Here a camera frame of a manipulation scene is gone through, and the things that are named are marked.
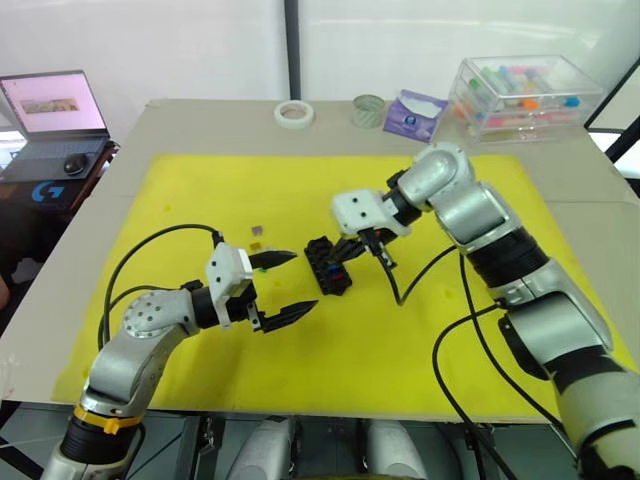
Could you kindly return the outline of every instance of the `yellow mat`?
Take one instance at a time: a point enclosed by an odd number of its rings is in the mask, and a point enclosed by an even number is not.
[[[303,256],[308,240],[337,238],[329,212],[333,194],[371,187],[410,163],[408,157],[223,157],[165,155],[154,159],[126,223],[108,257],[79,332],[69,365],[52,400],[79,397],[96,353],[96,329],[104,289],[117,261],[135,243],[169,225],[209,224],[226,240],[288,249],[301,257],[266,273],[255,273],[259,307],[320,299],[293,326],[252,333],[247,322],[230,330],[212,328],[184,341],[173,353],[152,407],[215,411],[298,412],[395,417],[448,417],[453,409],[431,367],[438,333],[466,315],[456,254],[438,264],[397,307],[380,265],[363,255],[347,264],[353,279],[343,297],[323,297]],[[543,199],[511,157],[473,159],[479,179],[491,182],[524,219],[547,254],[555,256],[603,311]],[[262,225],[262,236],[251,227]],[[450,246],[433,215],[426,214],[407,238],[389,250],[398,262],[401,289],[438,252]],[[179,231],[155,240],[127,264],[114,294],[138,284],[177,287],[200,278],[211,254],[205,232]],[[481,280],[468,268],[478,309],[491,303]],[[112,332],[126,305],[112,314]],[[497,328],[499,312],[481,320],[499,361],[529,393],[556,412],[549,383],[519,370]],[[631,357],[614,330],[615,355]],[[443,375],[468,412],[494,420],[540,418],[493,370],[467,324],[441,350]]]

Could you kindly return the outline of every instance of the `laptop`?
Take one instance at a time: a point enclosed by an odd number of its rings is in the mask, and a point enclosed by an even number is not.
[[[0,172],[0,181],[85,178],[104,151],[109,132],[84,72],[2,77],[0,89],[27,140]]]

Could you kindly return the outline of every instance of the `laptop screen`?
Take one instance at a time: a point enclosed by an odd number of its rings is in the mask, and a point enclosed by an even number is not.
[[[27,133],[106,129],[82,72],[0,79]]]

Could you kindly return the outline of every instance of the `computer mouse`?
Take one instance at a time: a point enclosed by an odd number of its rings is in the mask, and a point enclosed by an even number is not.
[[[87,166],[87,155],[84,153],[72,153],[64,161],[64,173],[67,175],[78,175]]]

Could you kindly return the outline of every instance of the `cable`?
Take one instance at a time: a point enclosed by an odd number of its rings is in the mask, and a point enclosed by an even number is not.
[[[104,294],[104,307],[103,307],[103,318],[102,318],[102,346],[107,343],[111,339],[111,333],[109,331],[109,306],[111,305],[111,295],[113,294],[113,287],[116,283],[116,279],[120,274],[120,271],[125,266],[125,264],[129,261],[129,259],[142,247],[144,247],[147,243],[152,240],[165,235],[169,232],[173,232],[176,230],[185,230],[185,229],[196,229],[196,230],[205,230],[213,236],[214,245],[217,244],[218,241],[222,240],[222,235],[216,229],[209,227],[208,225],[202,225],[199,223],[183,223],[180,225],[173,225],[171,227],[163,228],[162,230],[158,230],[157,232],[149,235],[147,238],[136,244],[131,250],[129,250],[124,257],[120,260],[116,268],[113,270],[111,274],[111,278],[109,278],[109,283],[107,284],[107,289]]]
[[[131,475],[129,475],[129,477],[127,477],[127,480],[131,480],[140,470],[142,470],[144,467],[146,467],[149,463],[151,463],[153,460],[155,460],[156,457],[158,457],[158,455],[160,455],[162,452],[164,452],[167,448],[169,448],[171,445],[173,445],[176,440],[178,440],[180,437],[182,436],[182,432],[179,433],[178,435],[176,435],[175,437],[173,437],[171,440],[169,440],[169,442],[167,442],[164,447],[162,447],[160,450],[158,450],[156,453],[154,453],[153,455],[151,455],[149,458],[147,458],[144,462],[142,462],[142,465],[140,465],[138,468],[136,468],[133,472],[131,472]]]
[[[130,295],[134,292],[138,292],[140,290],[172,290],[171,288],[157,287],[155,285],[138,285],[137,287],[131,287],[122,292],[116,298],[114,298],[109,304],[109,312],[114,309],[114,307],[127,295]],[[98,325],[98,350],[102,350],[104,347],[104,315],[100,318],[100,324]]]
[[[447,432],[445,432],[440,425],[438,425],[437,423],[434,423],[433,426],[438,431],[438,433],[440,433],[440,436],[444,439],[444,441],[447,442],[447,445],[449,445],[449,449],[451,450],[451,453],[456,459],[456,469],[458,470],[458,479],[464,480],[464,468],[462,467],[462,460],[460,460],[460,454],[458,453],[458,450],[453,444],[453,441],[449,438],[449,435],[447,435]]]
[[[387,275],[387,279],[389,279],[391,290],[393,290],[393,298],[396,300],[396,303],[399,306],[404,305],[404,302],[406,302],[407,298],[409,298],[409,294],[413,291],[416,285],[418,285],[418,282],[422,280],[422,277],[424,277],[424,275],[429,270],[431,270],[431,267],[433,267],[436,263],[438,263],[440,260],[442,260],[444,257],[446,257],[448,254],[450,254],[454,250],[456,250],[456,247],[449,247],[443,250],[442,252],[440,252],[433,259],[431,259],[431,261],[427,263],[427,265],[425,265],[422,270],[420,270],[418,275],[416,275],[415,278],[411,280],[411,283],[409,284],[405,292],[402,294],[402,296],[400,295],[400,291],[398,289],[398,283],[396,282],[396,279],[393,275],[393,272],[391,271],[391,268],[389,268],[389,266],[385,263],[384,259],[381,256],[376,257],[380,262],[380,265],[382,265],[382,268],[384,269],[384,273]]]
[[[470,435],[469,443],[471,444],[471,450],[473,450],[473,458],[476,461],[476,469],[478,470],[478,477],[480,480],[487,480],[487,470],[484,468],[484,460],[482,459],[482,450],[480,450],[480,444],[478,443],[478,439],[473,435]]]
[[[484,315],[485,313],[489,313],[497,308],[498,308],[497,305],[491,305],[490,307],[483,308],[482,310],[479,310],[478,312],[475,313],[475,317],[479,317],[481,315]],[[480,431],[480,429],[475,425],[475,423],[473,423],[473,420],[471,420],[471,418],[466,414],[466,412],[457,402],[457,400],[449,390],[449,387],[447,387],[447,384],[442,378],[442,373],[440,372],[440,366],[438,365],[438,351],[440,350],[440,345],[442,344],[442,341],[453,329],[459,327],[460,325],[463,325],[464,323],[468,322],[472,318],[473,318],[472,315],[467,315],[466,317],[462,317],[461,319],[456,320],[452,324],[448,325],[444,330],[442,330],[442,332],[440,332],[440,335],[438,335],[438,338],[436,338],[436,341],[433,345],[433,350],[431,352],[431,363],[433,366],[433,373],[436,377],[438,385],[440,386],[440,389],[442,390],[442,393],[444,393],[445,397],[447,397],[447,400],[449,401],[453,409],[460,416],[460,418],[462,418],[462,421],[464,422],[465,426],[478,439],[478,441],[482,443],[482,446],[486,449],[487,453],[491,455],[491,457],[495,460],[495,462],[498,464],[500,469],[504,472],[505,476],[509,480],[518,480],[518,477],[516,477],[515,473],[513,473],[513,471],[509,468],[509,466],[506,464],[506,462],[500,456],[500,454],[496,451],[493,445],[491,445],[489,440],[487,440],[487,438]]]
[[[122,474],[122,478],[127,478],[127,475],[129,474],[129,470],[131,469],[131,465],[133,465],[133,462],[135,461],[136,457],[140,453],[140,449],[142,448],[144,439],[147,437],[147,429],[144,428],[144,425],[142,423],[138,424],[138,434],[139,434],[138,442],[136,443],[136,446],[133,449],[133,453],[131,454],[131,460],[129,460],[129,465],[127,466],[127,469]]]
[[[564,432],[564,428],[562,427],[562,423],[556,417],[554,417],[546,408],[540,405],[538,402],[531,397],[520,385],[513,380],[509,374],[502,368],[502,366],[498,363],[498,360],[491,352],[491,348],[487,343],[487,340],[482,333],[482,329],[480,328],[480,323],[478,322],[478,318],[475,312],[475,306],[473,304],[473,298],[471,296],[471,289],[469,288],[469,281],[467,279],[467,273],[465,271],[464,266],[464,256],[460,254],[460,277],[462,278],[462,286],[464,287],[464,293],[467,298],[467,304],[469,306],[469,314],[471,315],[471,319],[473,321],[473,327],[476,330],[476,334],[478,335],[478,339],[480,340],[480,344],[482,345],[482,349],[484,353],[487,354],[489,361],[493,365],[493,367],[498,371],[500,376],[509,384],[511,387],[520,394],[522,398],[524,398],[529,405],[535,408],[538,413],[540,413],[543,417],[545,417],[552,425],[554,425],[558,430]]]

